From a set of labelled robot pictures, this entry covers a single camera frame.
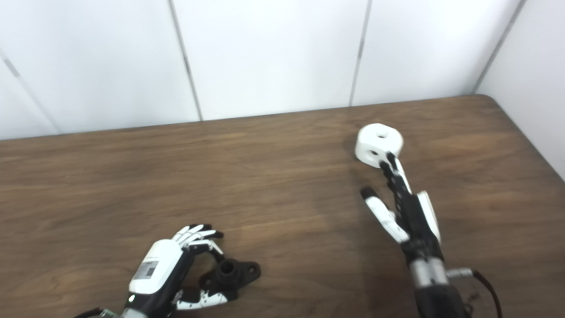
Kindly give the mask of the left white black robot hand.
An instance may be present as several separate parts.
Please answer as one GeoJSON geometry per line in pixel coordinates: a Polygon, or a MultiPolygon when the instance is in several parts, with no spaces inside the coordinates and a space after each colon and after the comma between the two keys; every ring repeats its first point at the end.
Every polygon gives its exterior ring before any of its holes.
{"type": "Polygon", "coordinates": [[[182,282],[198,255],[206,252],[217,262],[225,259],[214,239],[223,233],[211,225],[189,225],[172,238],[157,240],[129,283],[121,318],[169,318],[177,310],[196,310],[230,302],[222,292],[201,289],[196,300],[182,300],[182,282]]]}

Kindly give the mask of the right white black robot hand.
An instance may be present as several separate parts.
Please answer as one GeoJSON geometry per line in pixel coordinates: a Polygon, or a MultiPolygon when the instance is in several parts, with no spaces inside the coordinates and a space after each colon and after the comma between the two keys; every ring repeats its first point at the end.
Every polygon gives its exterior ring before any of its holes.
{"type": "Polygon", "coordinates": [[[379,168],[394,196],[395,211],[370,186],[360,190],[362,199],[383,229],[399,244],[406,264],[420,258],[444,261],[441,236],[433,206],[426,191],[411,191],[399,159],[387,152],[379,168]]]}

